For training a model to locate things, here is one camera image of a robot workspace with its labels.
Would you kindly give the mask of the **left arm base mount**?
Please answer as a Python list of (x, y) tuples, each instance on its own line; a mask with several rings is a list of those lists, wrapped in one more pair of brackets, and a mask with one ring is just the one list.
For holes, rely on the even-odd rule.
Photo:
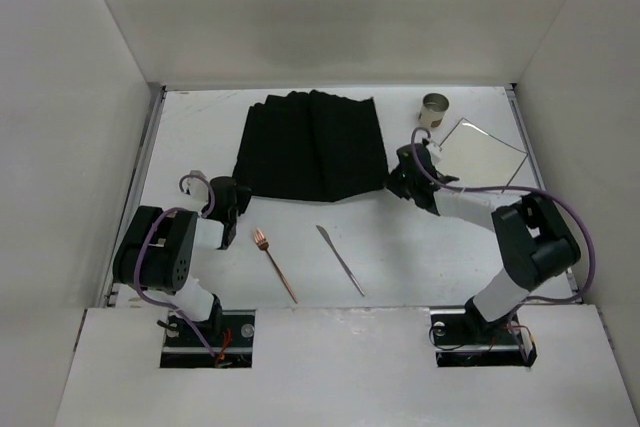
[(217, 324), (197, 323), (208, 349), (187, 323), (171, 312), (156, 324), (164, 330), (160, 367), (165, 369), (243, 369), (252, 366), (256, 312), (222, 311)]

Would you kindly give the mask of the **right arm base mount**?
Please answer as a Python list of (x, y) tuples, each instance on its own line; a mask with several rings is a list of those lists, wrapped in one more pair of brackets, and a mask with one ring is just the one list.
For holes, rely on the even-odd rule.
[(439, 368), (524, 367), (538, 358), (530, 328), (516, 314), (477, 330), (463, 308), (432, 309), (428, 337)]

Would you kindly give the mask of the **white cup with brown band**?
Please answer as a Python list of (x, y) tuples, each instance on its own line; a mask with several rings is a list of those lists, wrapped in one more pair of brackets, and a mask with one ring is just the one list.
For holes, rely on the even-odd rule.
[(425, 129), (434, 129), (440, 126), (449, 109), (449, 99), (440, 93), (426, 94), (422, 99), (418, 121)]

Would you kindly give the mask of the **silver table knife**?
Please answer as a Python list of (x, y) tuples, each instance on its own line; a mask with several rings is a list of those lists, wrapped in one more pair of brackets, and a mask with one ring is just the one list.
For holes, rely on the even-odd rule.
[(361, 287), (360, 283), (358, 282), (357, 278), (355, 277), (354, 273), (352, 272), (352, 270), (350, 269), (350, 267), (347, 265), (347, 263), (344, 261), (344, 259), (341, 257), (341, 255), (339, 254), (338, 250), (336, 249), (334, 243), (332, 242), (332, 239), (328, 233), (328, 231), (320, 226), (317, 225), (316, 229), (318, 230), (318, 232), (320, 233), (320, 235), (322, 236), (322, 238), (324, 239), (324, 241), (327, 243), (327, 245), (329, 246), (329, 248), (331, 249), (331, 251), (333, 252), (334, 256), (336, 257), (337, 261), (339, 262), (339, 264), (341, 265), (341, 267), (343, 268), (343, 270), (345, 271), (347, 277), (350, 279), (350, 281), (352, 282), (352, 284), (354, 285), (354, 287), (356, 288), (356, 290), (358, 291), (358, 293), (364, 297), (365, 296), (365, 291), (364, 289)]

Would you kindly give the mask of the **copper fork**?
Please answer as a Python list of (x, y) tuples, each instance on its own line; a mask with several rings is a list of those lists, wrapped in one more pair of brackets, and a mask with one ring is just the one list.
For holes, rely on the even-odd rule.
[(299, 303), (298, 298), (295, 295), (290, 283), (286, 279), (284, 273), (282, 272), (282, 270), (280, 269), (279, 265), (277, 264), (277, 262), (275, 261), (274, 257), (271, 255), (271, 253), (269, 251), (270, 244), (268, 242), (268, 239), (264, 235), (264, 233), (260, 229), (256, 229), (253, 232), (253, 239), (254, 239), (254, 242), (255, 242), (256, 246), (258, 247), (258, 249), (260, 251), (264, 252), (265, 255), (267, 256), (267, 258), (269, 259), (269, 261), (271, 262), (271, 265), (275, 269), (275, 272), (276, 272), (277, 276), (279, 277), (279, 279), (280, 279), (281, 283), (283, 284), (284, 288), (287, 290), (287, 292), (288, 292), (289, 296), (291, 297), (291, 299), (293, 300), (293, 302), (295, 304), (298, 304)]

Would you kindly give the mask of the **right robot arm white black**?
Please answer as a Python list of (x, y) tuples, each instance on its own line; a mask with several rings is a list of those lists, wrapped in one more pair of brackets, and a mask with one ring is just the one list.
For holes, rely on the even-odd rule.
[(545, 192), (527, 188), (524, 196), (509, 196), (454, 187), (454, 177), (438, 175), (424, 144), (405, 145), (396, 155), (398, 165), (386, 180), (389, 191), (433, 215), (495, 235), (502, 267), (466, 302), (460, 316), (462, 331), (472, 342), (505, 327), (512, 311), (532, 292), (581, 259), (575, 237)]

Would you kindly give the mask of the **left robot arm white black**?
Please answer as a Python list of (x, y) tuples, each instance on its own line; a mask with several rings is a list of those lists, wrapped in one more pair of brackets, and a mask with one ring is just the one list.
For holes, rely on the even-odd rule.
[(207, 179), (198, 171), (184, 175), (179, 189), (189, 194), (198, 184), (206, 195), (199, 211), (145, 205), (137, 208), (115, 254), (112, 276), (146, 302), (166, 307), (199, 331), (217, 336), (222, 330), (221, 302), (190, 272), (197, 222), (211, 221), (214, 248), (228, 249), (252, 191), (232, 177)]

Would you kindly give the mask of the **white square plate black rim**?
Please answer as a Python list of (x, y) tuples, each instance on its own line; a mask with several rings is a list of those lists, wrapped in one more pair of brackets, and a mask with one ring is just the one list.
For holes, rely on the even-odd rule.
[(505, 186), (528, 155), (462, 119), (441, 143), (440, 174), (457, 177), (463, 186)]

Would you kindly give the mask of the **black cloth placemat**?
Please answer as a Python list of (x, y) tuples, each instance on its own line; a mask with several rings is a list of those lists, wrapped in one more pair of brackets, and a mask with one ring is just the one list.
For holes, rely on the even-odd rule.
[(312, 90), (249, 108), (233, 177), (259, 197), (337, 202), (383, 189), (388, 171), (374, 100)]

